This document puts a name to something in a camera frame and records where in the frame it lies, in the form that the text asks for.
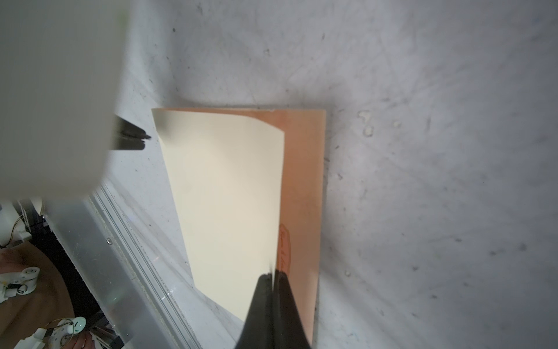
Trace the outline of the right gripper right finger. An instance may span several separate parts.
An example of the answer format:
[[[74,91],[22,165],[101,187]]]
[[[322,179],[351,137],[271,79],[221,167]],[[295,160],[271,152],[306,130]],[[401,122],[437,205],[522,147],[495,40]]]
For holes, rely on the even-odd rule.
[[[276,271],[273,287],[274,348],[310,349],[288,276]]]

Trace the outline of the peach lined letter paper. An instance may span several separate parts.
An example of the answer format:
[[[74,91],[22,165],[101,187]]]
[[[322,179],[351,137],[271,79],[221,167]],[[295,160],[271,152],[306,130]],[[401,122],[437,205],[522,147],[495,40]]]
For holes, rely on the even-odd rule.
[[[289,279],[312,343],[326,112],[156,108],[153,120],[198,291],[246,319],[264,274]]]

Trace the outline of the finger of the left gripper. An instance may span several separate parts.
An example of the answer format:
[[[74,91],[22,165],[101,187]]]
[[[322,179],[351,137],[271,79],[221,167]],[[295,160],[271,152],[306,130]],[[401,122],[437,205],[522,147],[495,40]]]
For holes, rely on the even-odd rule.
[[[116,117],[117,135],[121,138],[130,138],[138,140],[149,140],[151,136],[148,135],[144,129],[136,126],[135,124],[121,118]]]
[[[142,151],[145,148],[145,141],[136,138],[118,138],[112,150],[114,151]]]

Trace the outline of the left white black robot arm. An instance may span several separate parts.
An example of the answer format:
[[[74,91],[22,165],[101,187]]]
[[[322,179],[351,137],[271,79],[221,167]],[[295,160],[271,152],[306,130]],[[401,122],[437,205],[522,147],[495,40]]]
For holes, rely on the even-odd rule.
[[[85,196],[148,134],[115,112],[129,1],[1,3],[1,197]]]

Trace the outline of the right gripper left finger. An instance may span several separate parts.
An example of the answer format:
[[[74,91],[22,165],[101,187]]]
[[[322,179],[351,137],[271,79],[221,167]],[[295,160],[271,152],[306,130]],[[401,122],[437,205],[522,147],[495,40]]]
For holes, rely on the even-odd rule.
[[[258,278],[236,349],[274,348],[273,282],[270,274]]]

